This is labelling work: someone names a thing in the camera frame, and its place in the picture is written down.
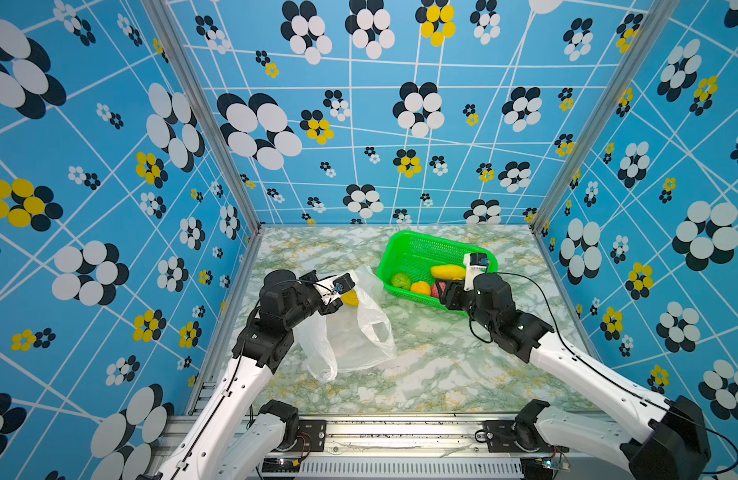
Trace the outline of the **aluminium front rail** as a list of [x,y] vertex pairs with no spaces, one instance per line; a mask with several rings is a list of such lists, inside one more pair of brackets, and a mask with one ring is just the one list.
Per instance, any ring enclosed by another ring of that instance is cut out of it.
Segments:
[[[465,415],[321,420],[327,421],[323,452],[272,451],[245,479],[633,478],[617,466],[570,448],[568,453],[550,456],[490,453],[474,434],[484,421],[512,420],[506,415],[492,419]],[[187,430],[184,418],[168,428],[169,446],[175,450],[182,440],[179,436]],[[164,455],[162,463],[172,453]],[[148,478],[157,479],[159,466]]]

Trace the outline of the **yellow wrinkled round fruit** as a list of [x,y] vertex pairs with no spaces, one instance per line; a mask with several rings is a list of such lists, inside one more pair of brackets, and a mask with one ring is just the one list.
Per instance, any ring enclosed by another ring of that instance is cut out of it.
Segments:
[[359,298],[355,291],[349,291],[341,296],[341,300],[344,304],[358,307],[359,306]]

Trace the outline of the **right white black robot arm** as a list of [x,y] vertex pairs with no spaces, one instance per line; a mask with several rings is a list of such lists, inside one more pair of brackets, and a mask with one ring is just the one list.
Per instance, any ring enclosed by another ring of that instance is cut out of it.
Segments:
[[497,273],[437,282],[447,309],[486,329],[492,343],[573,388],[608,415],[603,421],[530,401],[515,417],[512,440],[526,451],[566,447],[606,461],[636,479],[699,479],[712,451],[702,409],[641,387],[565,340],[553,325],[519,310]]

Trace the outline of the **green plastic basket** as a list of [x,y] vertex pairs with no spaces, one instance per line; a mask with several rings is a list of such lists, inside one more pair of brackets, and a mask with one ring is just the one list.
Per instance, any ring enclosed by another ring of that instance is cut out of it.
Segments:
[[404,273],[413,283],[425,281],[433,286],[435,276],[431,274],[431,268],[448,264],[463,267],[463,259],[470,253],[483,253],[487,256],[488,273],[499,271],[495,255],[485,248],[423,233],[401,231],[388,240],[377,267],[377,277],[383,282],[385,290],[393,296],[438,310],[446,310],[437,298],[393,286],[392,278],[397,273]]

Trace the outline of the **right aluminium corner post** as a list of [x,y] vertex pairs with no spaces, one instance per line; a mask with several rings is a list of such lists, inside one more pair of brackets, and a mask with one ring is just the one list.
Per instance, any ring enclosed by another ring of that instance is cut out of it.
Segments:
[[560,204],[572,176],[583,164],[590,148],[599,138],[613,114],[618,100],[639,72],[679,4],[679,0],[659,0],[652,3],[645,16],[641,33],[615,70],[609,84],[586,121],[571,156],[560,169],[538,209],[537,217],[531,224],[531,231],[535,237],[539,238],[541,236],[542,228]]

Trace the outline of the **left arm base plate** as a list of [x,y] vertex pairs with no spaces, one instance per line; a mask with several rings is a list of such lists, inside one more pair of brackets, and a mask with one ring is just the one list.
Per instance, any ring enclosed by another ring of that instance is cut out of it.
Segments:
[[287,431],[282,443],[274,449],[276,453],[323,452],[327,434],[327,421],[300,419],[295,433]]

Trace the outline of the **left aluminium corner post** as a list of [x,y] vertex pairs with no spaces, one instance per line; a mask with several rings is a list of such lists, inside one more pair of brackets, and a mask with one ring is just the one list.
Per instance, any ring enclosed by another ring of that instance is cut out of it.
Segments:
[[171,19],[168,6],[164,1],[145,0],[142,1],[142,4],[159,40],[166,47],[167,53],[170,54],[172,69],[188,98],[202,133],[214,153],[220,171],[238,203],[240,212],[250,230],[250,237],[254,239],[260,233],[260,220],[251,200],[244,191],[240,174],[223,140],[220,127],[213,118],[209,102],[201,89],[198,77],[189,60],[188,51],[180,41],[177,24]]

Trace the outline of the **small orange yellow fruit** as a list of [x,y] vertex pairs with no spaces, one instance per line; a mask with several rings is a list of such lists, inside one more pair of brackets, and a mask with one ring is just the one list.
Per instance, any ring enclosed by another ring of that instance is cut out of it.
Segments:
[[426,297],[431,296],[431,286],[425,281],[415,282],[411,285],[410,291],[412,293],[423,295]]

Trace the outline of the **aluminium corner post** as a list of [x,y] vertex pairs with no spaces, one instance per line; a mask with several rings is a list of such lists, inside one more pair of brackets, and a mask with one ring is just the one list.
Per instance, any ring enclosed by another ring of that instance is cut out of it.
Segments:
[[254,239],[260,233],[260,220],[251,200],[244,191],[240,174],[223,140],[220,127],[213,118],[209,102],[201,89],[198,77],[189,60],[188,51],[180,41],[177,24],[171,19],[168,6],[164,1],[145,0],[142,1],[142,4],[159,40],[166,47],[167,53],[170,54],[172,69],[188,98],[202,133],[214,153],[220,171],[238,203],[240,212],[250,230],[250,237]]
[[531,224],[531,231],[535,237],[539,238],[541,236],[542,228],[560,204],[572,176],[583,164],[590,148],[599,138],[613,114],[618,100],[639,72],[679,4],[679,0],[659,0],[652,3],[645,16],[641,33],[615,70],[609,84],[586,121],[571,156],[560,169],[538,209],[537,217]]

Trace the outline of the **white plastic bag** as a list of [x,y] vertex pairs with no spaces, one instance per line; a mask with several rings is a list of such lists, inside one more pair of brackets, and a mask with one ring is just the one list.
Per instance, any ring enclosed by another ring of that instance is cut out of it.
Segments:
[[357,281],[352,291],[358,295],[359,306],[343,303],[336,313],[316,313],[294,328],[294,340],[306,357],[304,368],[322,383],[397,356],[391,321],[379,304],[381,280],[367,265],[349,273]]

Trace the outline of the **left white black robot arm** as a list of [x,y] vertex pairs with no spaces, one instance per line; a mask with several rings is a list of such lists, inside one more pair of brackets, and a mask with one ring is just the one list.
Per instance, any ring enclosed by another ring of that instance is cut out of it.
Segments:
[[315,272],[267,274],[221,380],[155,478],[245,479],[272,451],[293,445],[299,414],[280,401],[261,408],[243,435],[237,431],[292,347],[295,326],[314,314],[337,312],[342,295],[355,285],[348,273],[323,279]]

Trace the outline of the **yellow mango fruit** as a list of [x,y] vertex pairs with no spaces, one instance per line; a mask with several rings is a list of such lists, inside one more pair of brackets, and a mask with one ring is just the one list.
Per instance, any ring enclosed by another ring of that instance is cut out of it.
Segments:
[[463,266],[454,264],[438,265],[430,268],[431,275],[437,280],[464,280],[467,270]]

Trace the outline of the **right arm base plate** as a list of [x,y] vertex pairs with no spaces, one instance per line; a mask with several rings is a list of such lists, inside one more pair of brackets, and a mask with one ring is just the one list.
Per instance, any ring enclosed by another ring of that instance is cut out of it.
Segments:
[[526,453],[540,456],[568,453],[567,447],[552,446],[542,440],[530,440],[523,445],[512,420],[487,420],[474,434],[479,444],[486,446],[490,453]]

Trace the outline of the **green round fruit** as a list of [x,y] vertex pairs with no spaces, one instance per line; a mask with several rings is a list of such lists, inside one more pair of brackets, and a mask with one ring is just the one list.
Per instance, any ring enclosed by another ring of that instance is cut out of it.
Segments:
[[411,277],[404,272],[397,272],[391,277],[390,284],[392,287],[409,291],[411,289]]

